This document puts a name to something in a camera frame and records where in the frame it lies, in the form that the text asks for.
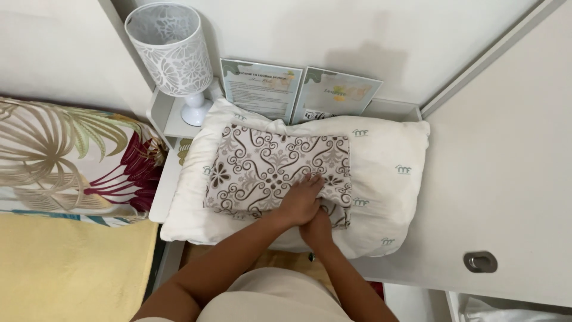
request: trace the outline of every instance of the lamp base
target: lamp base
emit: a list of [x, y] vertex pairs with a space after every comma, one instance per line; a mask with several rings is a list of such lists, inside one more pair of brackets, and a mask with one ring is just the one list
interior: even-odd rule
[[213, 101], [206, 100], [202, 93], [185, 97], [185, 103], [181, 110], [181, 118], [185, 123], [194, 127], [202, 125], [206, 113], [213, 105]]

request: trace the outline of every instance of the framed sign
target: framed sign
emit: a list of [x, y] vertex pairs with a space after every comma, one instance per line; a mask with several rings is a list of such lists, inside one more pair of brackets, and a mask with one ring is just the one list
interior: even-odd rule
[[359, 116], [383, 81], [307, 67], [292, 124], [338, 115]]
[[290, 122], [302, 69], [220, 59], [227, 100], [271, 120]]

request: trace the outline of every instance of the folded patterned towel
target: folded patterned towel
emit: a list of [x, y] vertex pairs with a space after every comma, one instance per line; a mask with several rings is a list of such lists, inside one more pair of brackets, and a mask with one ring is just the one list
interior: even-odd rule
[[321, 204], [334, 228], [346, 228], [351, 203], [346, 136], [296, 137], [231, 124], [211, 168], [205, 207], [235, 218], [260, 218], [278, 208], [308, 172], [322, 174]]

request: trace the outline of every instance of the table lamp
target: table lamp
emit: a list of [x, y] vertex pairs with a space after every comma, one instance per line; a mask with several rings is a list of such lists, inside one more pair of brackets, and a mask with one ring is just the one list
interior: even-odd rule
[[125, 31], [157, 87], [185, 98], [182, 119], [201, 126], [213, 104], [202, 93], [213, 71], [197, 11], [180, 3], [150, 3], [127, 16]]

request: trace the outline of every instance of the wooden floor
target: wooden floor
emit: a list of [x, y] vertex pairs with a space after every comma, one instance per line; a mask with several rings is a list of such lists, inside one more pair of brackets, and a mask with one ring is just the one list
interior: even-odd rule
[[[185, 250], [183, 251], [181, 259], [181, 267], [188, 263], [192, 258], [204, 254], [211, 247], [212, 246], [207, 245], [193, 245], [187, 242], [185, 244]], [[311, 262], [308, 259], [308, 256], [309, 253], [307, 252], [290, 253], [284, 252], [282, 250], [267, 249], [251, 266], [250, 270], [262, 267], [278, 267], [295, 270], [320, 281], [330, 290], [330, 292], [332, 292], [332, 294], [335, 294], [332, 283], [329, 281], [328, 273], [326, 273], [324, 266], [318, 259], [315, 259], [313, 262]]]

